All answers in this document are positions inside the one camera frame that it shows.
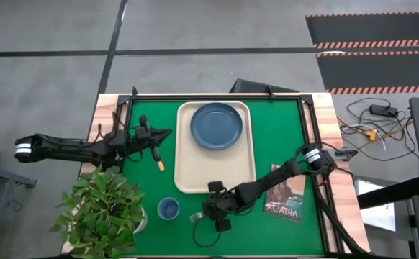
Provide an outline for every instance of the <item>blue cup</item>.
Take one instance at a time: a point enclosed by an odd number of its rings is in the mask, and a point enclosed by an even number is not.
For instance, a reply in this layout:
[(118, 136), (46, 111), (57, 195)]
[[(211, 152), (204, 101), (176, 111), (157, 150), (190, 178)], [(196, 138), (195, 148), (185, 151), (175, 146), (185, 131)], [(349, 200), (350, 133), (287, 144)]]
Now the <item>blue cup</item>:
[(177, 200), (168, 197), (158, 203), (158, 216), (164, 220), (175, 219), (179, 214), (179, 203)]

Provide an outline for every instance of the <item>power adapter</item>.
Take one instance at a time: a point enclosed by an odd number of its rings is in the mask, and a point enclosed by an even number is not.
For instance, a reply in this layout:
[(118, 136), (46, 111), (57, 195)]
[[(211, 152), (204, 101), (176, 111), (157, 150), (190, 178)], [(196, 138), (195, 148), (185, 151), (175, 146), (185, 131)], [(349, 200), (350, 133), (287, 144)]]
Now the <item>power adapter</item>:
[(369, 107), (369, 113), (371, 113), (373, 115), (380, 115), (380, 116), (396, 118), (397, 114), (398, 114), (398, 109), (390, 107), (390, 106), (382, 106), (382, 105), (372, 104)]

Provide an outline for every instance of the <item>white flower pot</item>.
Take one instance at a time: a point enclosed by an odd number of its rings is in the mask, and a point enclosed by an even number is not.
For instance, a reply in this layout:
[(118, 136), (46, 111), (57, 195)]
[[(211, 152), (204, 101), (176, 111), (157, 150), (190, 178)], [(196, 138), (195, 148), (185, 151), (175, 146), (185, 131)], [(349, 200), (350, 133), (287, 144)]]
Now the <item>white flower pot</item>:
[(141, 220), (141, 222), (139, 223), (138, 228), (136, 228), (135, 231), (133, 231), (133, 234), (137, 234), (137, 233), (143, 231), (143, 229), (145, 229), (145, 226), (147, 225), (147, 214), (145, 213), (144, 208), (142, 209), (142, 212), (143, 212), (144, 219)]

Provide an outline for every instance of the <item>blue plate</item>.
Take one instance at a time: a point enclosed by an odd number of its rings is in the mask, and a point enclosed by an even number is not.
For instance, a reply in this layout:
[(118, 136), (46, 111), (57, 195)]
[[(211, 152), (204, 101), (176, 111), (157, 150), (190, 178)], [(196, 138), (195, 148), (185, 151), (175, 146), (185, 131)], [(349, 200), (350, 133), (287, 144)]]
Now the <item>blue plate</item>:
[(190, 131), (195, 141), (212, 150), (222, 150), (235, 144), (242, 129), (243, 122), (239, 113), (221, 103), (200, 107), (190, 121)]

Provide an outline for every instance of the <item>wooden table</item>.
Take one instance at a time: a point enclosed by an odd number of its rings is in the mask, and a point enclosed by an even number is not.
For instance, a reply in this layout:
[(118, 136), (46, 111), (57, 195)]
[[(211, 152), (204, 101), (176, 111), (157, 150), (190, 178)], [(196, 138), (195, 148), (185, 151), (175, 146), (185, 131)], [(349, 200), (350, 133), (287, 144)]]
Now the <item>wooden table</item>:
[[(311, 94), (314, 101), (315, 113), (317, 116), (318, 128), (320, 130), (321, 140), (323, 142), (334, 145), (337, 148), (343, 147), (343, 141), (341, 137), (341, 131), (339, 130), (338, 120), (336, 118), (336, 113), (333, 106), (333, 100), (331, 94), (329, 93), (300, 93), (300, 94)], [(112, 130), (112, 112), (117, 108), (117, 99), (119, 95), (128, 95), (128, 94), (101, 94), (99, 95), (96, 109), (94, 111), (93, 120), (91, 123), (91, 129), (89, 132), (88, 141), (93, 141), (98, 134), (98, 124), (102, 125), (102, 134), (106, 134)], [(163, 94), (138, 94), (138, 96), (157, 96)], [(192, 96), (201, 96), (201, 95), (218, 95), (221, 94), (186, 94), (189, 97)], [(242, 94), (246, 96), (255, 96), (255, 95), (267, 95), (267, 94)], [(294, 95), (291, 93), (283, 94), (277, 93), (277, 96), (281, 95)], [(305, 106), (305, 116), (307, 120), (307, 130), (309, 132), (310, 141), (313, 142), (313, 129), (311, 127), (310, 113), (308, 112), (308, 107)], [(126, 113), (123, 112), (120, 115), (121, 120), (124, 122)], [(340, 168), (349, 169), (347, 162), (338, 162)], [(80, 173), (90, 173), (95, 169), (92, 164), (82, 163)], [(333, 198), (335, 202), (336, 211), (338, 218), (346, 228), (348, 233), (352, 236), (353, 239), (366, 251), (370, 251), (368, 239), (366, 237), (366, 231), (364, 228), (363, 220), (360, 214), (359, 203), (357, 202), (355, 188), (353, 187), (352, 177), (347, 173), (341, 171), (333, 171), (330, 174), (330, 185), (333, 190)], [(326, 227), (328, 231), (328, 239), (330, 243), (330, 250), (336, 251), (335, 240), (333, 236), (333, 228), (331, 223), (326, 219)], [(67, 253), (72, 248), (67, 243), (63, 245), (62, 253)]]

